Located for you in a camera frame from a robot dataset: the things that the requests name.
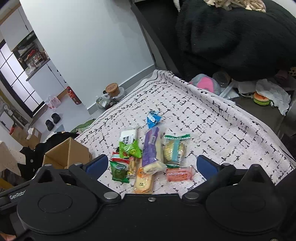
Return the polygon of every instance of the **blue snack wrapper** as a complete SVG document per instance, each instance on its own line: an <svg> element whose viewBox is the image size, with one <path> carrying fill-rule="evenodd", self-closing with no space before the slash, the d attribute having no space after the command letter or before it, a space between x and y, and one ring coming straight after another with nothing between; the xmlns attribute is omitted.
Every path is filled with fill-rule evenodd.
<svg viewBox="0 0 296 241"><path fill-rule="evenodd" d="M159 111L155 111L155 110L152 110L148 113L147 124L149 129L151 129L152 127L156 126L159 123L161 116L159 116L158 113Z"/></svg>

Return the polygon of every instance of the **patterned tablecloth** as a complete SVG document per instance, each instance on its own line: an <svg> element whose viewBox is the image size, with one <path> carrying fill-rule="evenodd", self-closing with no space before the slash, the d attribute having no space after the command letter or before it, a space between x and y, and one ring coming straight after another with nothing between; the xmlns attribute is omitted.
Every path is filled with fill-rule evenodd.
<svg viewBox="0 0 296 241"><path fill-rule="evenodd" d="M191 134L184 160L186 166L196 168L196 158L200 154L219 164L228 162L236 168L249 168L258 163L274 183L295 168L288 151L263 122L233 102L198 89L163 70L154 71L151 78L143 80L120 103L105 111L76 140L87 146L93 157L104 153L110 158L118 146L120 130L138 125L142 148L148 130L146 116L151 110L160 111L163 117L160 129L165 134ZM153 192L181 196L204 180L197 172L193 181L168 183L164 173L159 172L155 174ZM112 181L110 166L98 181L122 196L133 190L133 180L128 184Z"/></svg>

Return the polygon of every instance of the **baseboard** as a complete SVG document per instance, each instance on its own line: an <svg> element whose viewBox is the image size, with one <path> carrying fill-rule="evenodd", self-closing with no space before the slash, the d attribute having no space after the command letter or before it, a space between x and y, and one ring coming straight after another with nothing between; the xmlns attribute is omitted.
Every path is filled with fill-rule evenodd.
<svg viewBox="0 0 296 241"><path fill-rule="evenodd" d="M135 74L134 76L132 76L131 78L129 78L128 80L120 84L119 86L123 87L126 90L128 87L132 86L134 83L138 82L140 79L143 79L145 76L149 75L154 70L155 70L155 66L151 65L150 67ZM89 111L90 115L95 113L98 110L96 103L93 103L93 105L87 108L87 110Z"/></svg>

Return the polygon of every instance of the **pink and gray plush toy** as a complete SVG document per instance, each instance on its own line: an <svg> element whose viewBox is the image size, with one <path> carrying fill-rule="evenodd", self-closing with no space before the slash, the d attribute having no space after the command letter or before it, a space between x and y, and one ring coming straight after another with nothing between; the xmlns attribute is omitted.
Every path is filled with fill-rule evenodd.
<svg viewBox="0 0 296 241"><path fill-rule="evenodd" d="M221 87L217 83L217 81L205 74L198 74L189 82L189 84L192 84L198 88L212 92L216 95L221 94Z"/></svg>

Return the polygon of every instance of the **metal bolt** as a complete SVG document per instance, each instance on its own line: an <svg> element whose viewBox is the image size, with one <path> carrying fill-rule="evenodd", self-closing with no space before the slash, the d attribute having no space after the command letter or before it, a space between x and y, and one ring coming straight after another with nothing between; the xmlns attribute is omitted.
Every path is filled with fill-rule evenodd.
<svg viewBox="0 0 296 241"><path fill-rule="evenodd" d="M155 202L155 201L156 201L156 198L155 198L155 197L149 197L149 198L148 198L148 201L150 201L150 202Z"/></svg>
<svg viewBox="0 0 296 241"><path fill-rule="evenodd" d="M198 193L196 193L196 192L188 192L188 193L185 193L185 198L190 199L190 200L198 199L199 196L200 195Z"/></svg>
<svg viewBox="0 0 296 241"><path fill-rule="evenodd" d="M118 197L118 193L116 193L116 192L106 192L106 193L104 194L104 197L105 197L106 199L115 199L115 198Z"/></svg>

